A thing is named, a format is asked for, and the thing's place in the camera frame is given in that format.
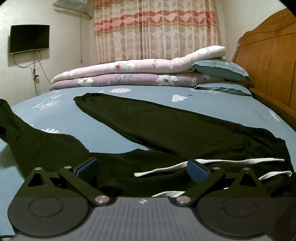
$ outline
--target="folded quilt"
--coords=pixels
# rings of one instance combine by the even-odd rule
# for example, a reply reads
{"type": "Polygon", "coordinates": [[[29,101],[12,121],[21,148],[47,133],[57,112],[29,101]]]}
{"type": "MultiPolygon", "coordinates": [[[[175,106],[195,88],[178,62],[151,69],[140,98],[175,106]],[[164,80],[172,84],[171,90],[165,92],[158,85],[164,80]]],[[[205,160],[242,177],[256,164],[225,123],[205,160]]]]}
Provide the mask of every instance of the folded quilt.
{"type": "Polygon", "coordinates": [[[222,78],[201,74],[103,74],[94,77],[61,80],[50,86],[49,90],[64,89],[80,86],[109,86],[109,85],[167,85],[178,87],[195,87],[209,82],[221,82],[222,78]]]}
{"type": "Polygon", "coordinates": [[[192,68],[197,61],[220,58],[225,55],[225,47],[214,45],[201,48],[181,58],[167,59],[141,59],[117,61],[107,64],[98,64],[63,72],[51,81],[51,84],[61,80],[77,79],[113,73],[182,73],[192,68]]]}

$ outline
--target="bed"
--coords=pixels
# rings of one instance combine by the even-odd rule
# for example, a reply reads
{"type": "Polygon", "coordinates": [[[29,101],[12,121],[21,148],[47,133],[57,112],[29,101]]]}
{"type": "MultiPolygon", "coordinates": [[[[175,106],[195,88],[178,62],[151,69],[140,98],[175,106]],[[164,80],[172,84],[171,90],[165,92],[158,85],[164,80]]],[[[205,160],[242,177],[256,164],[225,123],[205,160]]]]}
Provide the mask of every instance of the bed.
{"type": "MultiPolygon", "coordinates": [[[[273,14],[240,38],[232,61],[252,77],[253,85],[245,85],[253,98],[176,86],[85,86],[52,90],[13,106],[12,110],[34,128],[73,135],[90,152],[124,153],[137,148],[147,150],[147,147],[125,139],[86,115],[77,108],[73,98],[89,92],[155,102],[267,129],[286,141],[296,167],[296,50],[292,47],[295,40],[296,17],[287,9],[273,14]]],[[[7,219],[7,208],[24,179],[9,147],[1,140],[0,151],[0,234],[9,234],[13,230],[7,219]]]]}

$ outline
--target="curtain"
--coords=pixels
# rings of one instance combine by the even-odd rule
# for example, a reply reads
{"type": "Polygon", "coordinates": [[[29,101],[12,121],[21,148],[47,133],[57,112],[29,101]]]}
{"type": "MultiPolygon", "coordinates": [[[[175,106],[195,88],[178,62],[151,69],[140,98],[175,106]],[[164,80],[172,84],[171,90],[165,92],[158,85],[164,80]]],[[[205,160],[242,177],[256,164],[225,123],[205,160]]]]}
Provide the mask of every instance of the curtain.
{"type": "Polygon", "coordinates": [[[214,0],[95,0],[98,63],[183,57],[217,45],[214,0]]]}

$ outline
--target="dragonfly print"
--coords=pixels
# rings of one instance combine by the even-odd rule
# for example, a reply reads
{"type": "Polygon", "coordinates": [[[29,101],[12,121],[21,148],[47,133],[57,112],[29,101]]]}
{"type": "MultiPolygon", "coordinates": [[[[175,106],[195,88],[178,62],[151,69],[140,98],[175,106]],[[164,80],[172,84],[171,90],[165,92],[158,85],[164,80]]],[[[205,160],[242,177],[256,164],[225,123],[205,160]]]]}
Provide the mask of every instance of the dragonfly print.
{"type": "Polygon", "coordinates": [[[269,117],[273,117],[276,121],[280,121],[278,118],[279,116],[274,111],[270,110],[269,113],[271,114],[269,117]]]}

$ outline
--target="television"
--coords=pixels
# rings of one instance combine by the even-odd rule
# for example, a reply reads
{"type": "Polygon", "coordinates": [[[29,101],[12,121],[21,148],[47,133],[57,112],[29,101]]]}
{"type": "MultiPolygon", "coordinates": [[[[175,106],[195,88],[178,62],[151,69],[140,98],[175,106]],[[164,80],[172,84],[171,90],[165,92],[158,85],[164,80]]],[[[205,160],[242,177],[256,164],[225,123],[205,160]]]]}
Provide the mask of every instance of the television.
{"type": "Polygon", "coordinates": [[[12,25],[10,28],[9,53],[49,49],[49,25],[12,25]]]}

